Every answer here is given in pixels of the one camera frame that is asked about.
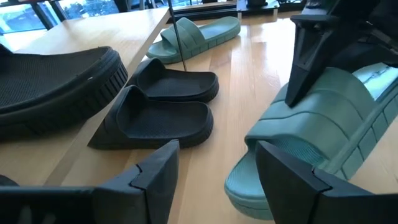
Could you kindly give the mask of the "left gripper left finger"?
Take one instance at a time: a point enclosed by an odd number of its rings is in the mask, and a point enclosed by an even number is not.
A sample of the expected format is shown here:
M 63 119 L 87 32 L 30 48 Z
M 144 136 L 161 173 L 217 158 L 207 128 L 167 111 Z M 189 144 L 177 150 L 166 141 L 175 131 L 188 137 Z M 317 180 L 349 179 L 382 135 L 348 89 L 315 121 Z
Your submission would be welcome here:
M 96 224 L 167 224 L 178 181 L 177 140 L 93 192 Z

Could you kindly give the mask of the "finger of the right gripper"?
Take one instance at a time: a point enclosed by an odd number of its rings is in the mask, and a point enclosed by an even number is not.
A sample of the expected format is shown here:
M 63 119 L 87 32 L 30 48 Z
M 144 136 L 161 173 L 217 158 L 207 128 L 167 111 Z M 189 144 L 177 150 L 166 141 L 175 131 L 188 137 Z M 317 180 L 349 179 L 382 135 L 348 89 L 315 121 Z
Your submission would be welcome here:
M 333 55 L 331 43 L 336 40 L 337 28 L 320 24 L 295 26 L 292 69 L 285 103 L 294 107 L 309 91 L 327 61 Z

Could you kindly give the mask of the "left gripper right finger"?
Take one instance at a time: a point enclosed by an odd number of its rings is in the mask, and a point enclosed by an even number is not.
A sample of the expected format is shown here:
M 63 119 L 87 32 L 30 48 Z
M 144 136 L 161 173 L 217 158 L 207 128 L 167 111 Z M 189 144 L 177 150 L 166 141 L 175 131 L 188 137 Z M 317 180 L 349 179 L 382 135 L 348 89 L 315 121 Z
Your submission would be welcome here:
M 276 224 L 398 224 L 398 194 L 374 194 L 256 143 L 259 179 Z

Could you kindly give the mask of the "green slide sandal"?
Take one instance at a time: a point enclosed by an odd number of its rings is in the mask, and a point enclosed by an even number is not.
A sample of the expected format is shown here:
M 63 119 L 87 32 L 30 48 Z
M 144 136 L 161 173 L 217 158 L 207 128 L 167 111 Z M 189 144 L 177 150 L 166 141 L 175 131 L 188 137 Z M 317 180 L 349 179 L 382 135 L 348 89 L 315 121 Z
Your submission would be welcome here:
M 235 38 L 240 30 L 235 17 L 222 17 L 203 26 L 183 17 L 160 33 L 161 40 L 149 47 L 146 56 L 164 64 L 178 63 Z
M 271 220 L 259 180 L 255 146 L 266 141 L 343 180 L 350 180 L 398 117 L 398 65 L 376 63 L 354 72 L 327 68 L 304 98 L 285 103 L 282 87 L 244 138 L 247 152 L 224 183 L 242 214 Z

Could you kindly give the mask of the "black slide sandal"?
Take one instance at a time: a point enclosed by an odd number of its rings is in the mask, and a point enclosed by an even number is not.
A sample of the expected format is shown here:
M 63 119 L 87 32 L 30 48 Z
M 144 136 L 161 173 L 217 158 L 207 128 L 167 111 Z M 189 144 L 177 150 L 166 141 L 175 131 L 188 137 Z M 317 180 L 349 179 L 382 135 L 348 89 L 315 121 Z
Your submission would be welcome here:
M 88 145 L 94 149 L 156 149 L 171 140 L 181 148 L 206 141 L 214 119 L 202 102 L 150 99 L 137 86 L 124 88 Z
M 11 180 L 10 178 L 0 175 L 0 187 L 18 187 L 19 184 Z
M 0 44 L 0 140 L 54 133 L 106 107 L 128 72 L 111 47 L 19 54 Z
M 157 58 L 141 62 L 126 84 L 140 88 L 149 98 L 160 101 L 211 101 L 220 89 L 213 72 L 186 72 L 166 68 Z

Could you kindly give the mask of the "window with black frame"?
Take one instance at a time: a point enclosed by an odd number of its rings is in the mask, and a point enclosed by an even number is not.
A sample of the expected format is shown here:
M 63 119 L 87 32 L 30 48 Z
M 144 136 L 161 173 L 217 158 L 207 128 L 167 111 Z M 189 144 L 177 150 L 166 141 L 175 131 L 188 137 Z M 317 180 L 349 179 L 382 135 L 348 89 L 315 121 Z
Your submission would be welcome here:
M 51 29 L 65 19 L 167 6 L 165 0 L 0 0 L 0 35 Z

